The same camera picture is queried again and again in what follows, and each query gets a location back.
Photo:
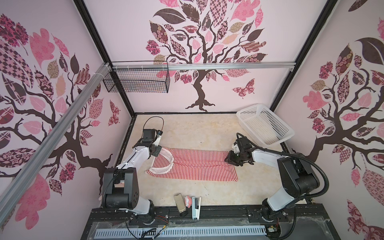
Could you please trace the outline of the red white striped tank top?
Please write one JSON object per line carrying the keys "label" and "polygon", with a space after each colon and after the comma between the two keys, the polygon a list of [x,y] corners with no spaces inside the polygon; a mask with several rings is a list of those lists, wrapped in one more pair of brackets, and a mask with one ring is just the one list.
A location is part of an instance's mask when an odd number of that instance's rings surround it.
{"label": "red white striped tank top", "polygon": [[164,179],[236,182],[235,167],[225,162],[226,151],[162,148],[146,174]]}

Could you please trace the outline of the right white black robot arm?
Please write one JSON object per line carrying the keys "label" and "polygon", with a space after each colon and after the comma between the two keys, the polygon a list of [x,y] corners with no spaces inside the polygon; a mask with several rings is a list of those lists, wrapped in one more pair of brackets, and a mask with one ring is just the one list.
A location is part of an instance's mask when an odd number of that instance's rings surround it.
{"label": "right white black robot arm", "polygon": [[320,187],[314,163],[302,154],[262,148],[239,133],[225,162],[236,167],[259,163],[279,170],[282,186],[262,203],[261,215],[267,222],[274,221],[283,209],[295,205]]}

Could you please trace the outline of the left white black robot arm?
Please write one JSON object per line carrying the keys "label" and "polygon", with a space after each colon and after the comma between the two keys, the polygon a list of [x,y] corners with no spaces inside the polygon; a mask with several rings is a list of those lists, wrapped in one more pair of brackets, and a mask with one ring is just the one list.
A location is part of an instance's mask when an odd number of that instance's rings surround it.
{"label": "left white black robot arm", "polygon": [[131,154],[115,168],[104,173],[101,207],[155,217],[154,204],[140,196],[138,170],[150,157],[157,157],[162,147],[163,131],[144,129]]}

